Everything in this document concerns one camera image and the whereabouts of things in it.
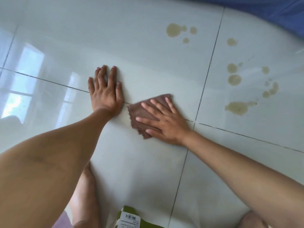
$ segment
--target blue fabric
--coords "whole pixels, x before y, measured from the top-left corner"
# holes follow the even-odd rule
[[[304,38],[304,0],[201,0],[244,12],[283,26]]]

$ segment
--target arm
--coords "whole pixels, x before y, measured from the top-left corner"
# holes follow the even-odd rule
[[[159,110],[142,106],[159,121],[138,121],[162,130],[147,133],[164,142],[183,145],[208,165],[253,211],[275,228],[297,228],[304,224],[304,186],[238,152],[191,131],[169,99],[172,112],[152,102]]]
[[[93,113],[87,118],[17,144],[0,155],[0,227],[52,227],[68,204],[105,124],[119,114],[123,96],[108,86],[106,67],[88,86]]]

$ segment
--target green package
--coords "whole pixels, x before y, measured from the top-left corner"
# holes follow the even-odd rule
[[[117,214],[115,228],[163,228],[146,222],[133,207],[124,206]]]

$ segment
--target label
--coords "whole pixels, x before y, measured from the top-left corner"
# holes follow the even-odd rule
[[[140,217],[134,214],[130,214],[122,211],[120,215],[120,221],[117,228],[139,228]]]

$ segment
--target white tile floor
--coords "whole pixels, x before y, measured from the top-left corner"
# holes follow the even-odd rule
[[[304,40],[245,13],[183,0],[0,3],[0,152],[88,116],[87,77],[116,65],[127,103],[171,93],[195,130],[304,183]],[[188,31],[169,38],[169,23]],[[238,86],[227,82],[229,63],[243,63]],[[273,82],[279,91],[263,98]],[[239,116],[225,111],[234,101],[257,105]],[[123,205],[163,227],[235,227],[248,208],[186,153],[142,140],[125,106],[92,158],[104,227]]]

